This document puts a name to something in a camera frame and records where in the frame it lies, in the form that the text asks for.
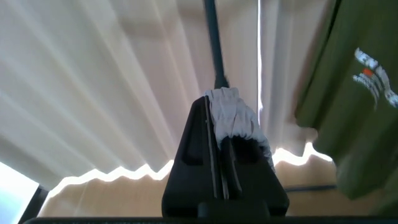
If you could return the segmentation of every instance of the black pole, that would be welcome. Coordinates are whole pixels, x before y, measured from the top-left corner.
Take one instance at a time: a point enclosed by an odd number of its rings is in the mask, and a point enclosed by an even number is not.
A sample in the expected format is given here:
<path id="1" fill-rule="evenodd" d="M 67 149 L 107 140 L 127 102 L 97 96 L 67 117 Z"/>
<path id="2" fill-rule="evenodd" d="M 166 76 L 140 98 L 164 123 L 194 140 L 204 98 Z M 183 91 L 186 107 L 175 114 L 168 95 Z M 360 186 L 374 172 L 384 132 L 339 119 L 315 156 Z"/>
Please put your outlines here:
<path id="1" fill-rule="evenodd" d="M 227 87 L 229 83 L 224 75 L 223 54 L 221 52 L 220 34 L 218 32 L 218 21 L 215 0 L 203 0 L 205 6 L 207 27 L 209 30 L 211 53 L 216 72 L 214 89 Z"/>

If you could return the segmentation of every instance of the green shirt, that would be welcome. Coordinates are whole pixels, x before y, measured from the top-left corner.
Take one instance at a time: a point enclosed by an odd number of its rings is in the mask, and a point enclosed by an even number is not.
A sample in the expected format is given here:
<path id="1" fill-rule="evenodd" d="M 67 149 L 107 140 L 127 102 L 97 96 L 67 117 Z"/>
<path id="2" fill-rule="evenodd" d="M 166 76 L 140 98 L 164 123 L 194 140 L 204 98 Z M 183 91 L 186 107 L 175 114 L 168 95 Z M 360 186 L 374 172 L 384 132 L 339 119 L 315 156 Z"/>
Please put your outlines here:
<path id="1" fill-rule="evenodd" d="M 385 188 L 396 199 L 377 212 L 397 208 L 398 1 L 335 1 L 312 63 L 298 125 L 318 131 L 314 148 L 333 158 L 344 194 Z"/>

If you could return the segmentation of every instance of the white cloth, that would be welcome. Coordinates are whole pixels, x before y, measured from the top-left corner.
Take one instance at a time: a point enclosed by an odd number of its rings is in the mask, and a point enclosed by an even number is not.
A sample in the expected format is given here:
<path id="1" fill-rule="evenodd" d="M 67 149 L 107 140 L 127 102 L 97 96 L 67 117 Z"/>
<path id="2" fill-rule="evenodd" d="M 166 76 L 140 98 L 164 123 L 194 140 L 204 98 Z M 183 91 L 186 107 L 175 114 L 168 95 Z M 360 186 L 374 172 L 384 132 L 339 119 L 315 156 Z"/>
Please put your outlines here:
<path id="1" fill-rule="evenodd" d="M 239 97 L 238 89 L 223 87 L 207 90 L 205 95 L 210 99 L 210 112 L 218 148 L 225 137 L 254 139 L 275 171 L 268 140 L 260 129 L 255 112 Z"/>

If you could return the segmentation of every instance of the shirt logo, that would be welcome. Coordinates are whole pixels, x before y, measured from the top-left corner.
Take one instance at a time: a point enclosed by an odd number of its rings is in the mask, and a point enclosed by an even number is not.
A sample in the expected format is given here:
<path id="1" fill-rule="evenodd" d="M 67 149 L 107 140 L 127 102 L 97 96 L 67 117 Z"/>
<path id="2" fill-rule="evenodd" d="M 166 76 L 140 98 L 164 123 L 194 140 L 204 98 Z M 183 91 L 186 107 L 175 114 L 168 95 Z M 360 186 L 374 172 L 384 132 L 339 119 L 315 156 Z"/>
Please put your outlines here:
<path id="1" fill-rule="evenodd" d="M 398 108 L 398 95 L 391 90 L 387 72 L 379 62 L 359 48 L 355 50 L 354 55 L 357 61 L 365 67 L 359 75 L 353 76 L 353 80 L 365 86 L 372 93 L 374 109 L 377 108 L 380 93 L 384 94 L 384 97 L 391 106 Z"/>

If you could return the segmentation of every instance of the green fabric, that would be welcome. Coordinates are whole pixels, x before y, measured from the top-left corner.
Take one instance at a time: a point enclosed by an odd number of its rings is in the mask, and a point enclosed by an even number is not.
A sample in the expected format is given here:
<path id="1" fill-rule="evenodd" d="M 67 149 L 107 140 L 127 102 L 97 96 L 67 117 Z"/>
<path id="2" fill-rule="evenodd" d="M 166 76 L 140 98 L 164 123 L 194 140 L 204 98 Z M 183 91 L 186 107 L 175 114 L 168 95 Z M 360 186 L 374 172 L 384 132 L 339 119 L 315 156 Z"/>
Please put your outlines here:
<path id="1" fill-rule="evenodd" d="M 358 198 L 398 180 L 398 1 L 330 9 L 295 115 L 318 131 L 314 148 L 333 158 L 338 188 Z"/>

